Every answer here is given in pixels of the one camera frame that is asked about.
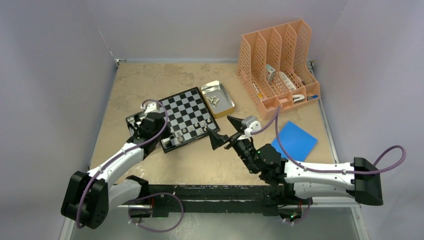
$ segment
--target blue sheet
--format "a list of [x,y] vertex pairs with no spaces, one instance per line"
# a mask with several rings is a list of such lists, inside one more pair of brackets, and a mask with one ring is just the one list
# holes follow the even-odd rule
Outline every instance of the blue sheet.
[[[282,146],[287,153],[296,161],[303,162],[317,144],[317,139],[305,132],[291,121],[282,128],[278,133]],[[272,141],[271,145],[281,153],[282,158],[287,158],[283,150],[281,150],[277,138]]]

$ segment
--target organizer compartment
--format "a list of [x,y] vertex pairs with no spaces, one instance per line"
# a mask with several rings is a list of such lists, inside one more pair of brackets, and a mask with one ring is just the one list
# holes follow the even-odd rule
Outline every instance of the organizer compartment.
[[[303,20],[241,36],[237,75],[263,119],[271,118],[278,106],[283,112],[320,98],[320,85],[306,65],[310,39],[311,29]],[[267,64],[276,69],[270,82]],[[284,72],[296,89],[290,90],[279,72]],[[305,99],[294,103],[293,97],[299,94]]]

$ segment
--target chessboard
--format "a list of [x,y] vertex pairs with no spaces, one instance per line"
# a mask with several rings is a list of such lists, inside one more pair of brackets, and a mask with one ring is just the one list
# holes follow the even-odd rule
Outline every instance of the chessboard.
[[[206,137],[208,135],[206,127],[220,130],[197,87],[166,97],[159,102],[168,113],[168,126],[171,132],[170,137],[160,141],[165,153]],[[165,116],[162,107],[160,113]]]

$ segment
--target white wall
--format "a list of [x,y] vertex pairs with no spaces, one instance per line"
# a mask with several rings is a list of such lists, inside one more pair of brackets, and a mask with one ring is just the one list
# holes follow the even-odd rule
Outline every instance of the white wall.
[[372,240],[424,238],[423,13],[422,0],[350,0],[316,60],[341,161],[407,149],[404,164],[381,176],[384,205],[362,208]]
[[115,69],[83,1],[2,1],[1,239],[59,237],[69,177],[89,165]]
[[316,57],[348,0],[86,0],[115,58],[235,61],[242,34],[303,18]]

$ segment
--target beige table surface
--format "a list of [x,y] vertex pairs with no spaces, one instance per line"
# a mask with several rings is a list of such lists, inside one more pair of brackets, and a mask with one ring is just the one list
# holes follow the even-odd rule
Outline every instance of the beige table surface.
[[[130,137],[125,118],[140,112],[145,99],[162,99],[211,81],[220,80],[235,103],[234,117],[260,116],[253,101],[236,76],[235,63],[121,63],[110,95],[91,160],[95,168],[115,154]],[[310,163],[334,163],[328,135],[318,102],[279,115],[280,129],[292,121],[318,139],[306,159]],[[220,134],[235,133],[226,117],[216,119]],[[262,126],[268,121],[260,120]],[[274,124],[253,137],[257,148],[275,138]],[[144,161],[132,167],[129,175],[142,177],[150,184],[170,185],[265,185],[258,174],[250,174],[233,149],[213,151],[208,137],[168,153],[160,144]]]

